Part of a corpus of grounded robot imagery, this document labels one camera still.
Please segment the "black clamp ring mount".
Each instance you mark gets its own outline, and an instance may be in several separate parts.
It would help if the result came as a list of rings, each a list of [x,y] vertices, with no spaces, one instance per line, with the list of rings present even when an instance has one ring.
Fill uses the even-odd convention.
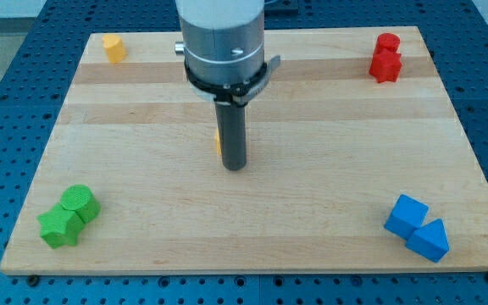
[[[235,84],[216,85],[199,79],[184,63],[186,78],[191,89],[201,99],[222,106],[247,106],[268,85],[271,75],[280,67],[281,56],[275,55],[263,62],[259,71],[251,78]]]

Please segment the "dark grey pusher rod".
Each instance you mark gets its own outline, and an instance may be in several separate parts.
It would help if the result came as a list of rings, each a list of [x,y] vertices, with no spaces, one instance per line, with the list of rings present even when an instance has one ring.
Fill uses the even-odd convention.
[[[247,164],[245,109],[215,104],[222,163],[237,171]]]

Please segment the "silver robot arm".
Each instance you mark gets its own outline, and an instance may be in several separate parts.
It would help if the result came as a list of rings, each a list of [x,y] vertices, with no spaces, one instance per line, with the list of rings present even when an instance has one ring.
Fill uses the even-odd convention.
[[[176,0],[186,78],[215,104],[222,163],[247,164],[246,106],[268,85],[280,56],[265,60],[264,0]]]

